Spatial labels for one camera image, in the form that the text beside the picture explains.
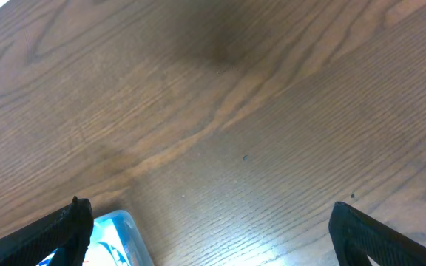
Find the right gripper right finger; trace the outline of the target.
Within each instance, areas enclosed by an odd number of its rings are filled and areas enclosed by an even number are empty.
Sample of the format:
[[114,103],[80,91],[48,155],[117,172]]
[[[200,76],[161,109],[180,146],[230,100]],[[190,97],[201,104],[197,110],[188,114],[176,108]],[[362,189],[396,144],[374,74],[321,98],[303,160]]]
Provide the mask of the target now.
[[426,265],[426,247],[362,213],[335,202],[328,223],[340,265]]

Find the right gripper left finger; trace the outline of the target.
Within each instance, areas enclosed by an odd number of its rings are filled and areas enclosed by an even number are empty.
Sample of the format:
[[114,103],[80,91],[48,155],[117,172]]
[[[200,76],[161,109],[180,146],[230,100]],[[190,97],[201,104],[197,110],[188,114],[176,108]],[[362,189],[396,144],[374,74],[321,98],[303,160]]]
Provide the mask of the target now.
[[83,264],[94,228],[88,199],[74,197],[59,210],[0,239],[0,265]]

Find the blue Kool Fever box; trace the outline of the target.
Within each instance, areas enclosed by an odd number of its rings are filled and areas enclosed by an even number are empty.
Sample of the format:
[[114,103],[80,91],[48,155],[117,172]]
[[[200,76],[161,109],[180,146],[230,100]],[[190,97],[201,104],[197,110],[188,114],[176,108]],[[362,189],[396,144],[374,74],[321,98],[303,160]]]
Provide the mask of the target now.
[[138,266],[128,235],[114,219],[96,219],[82,266]]

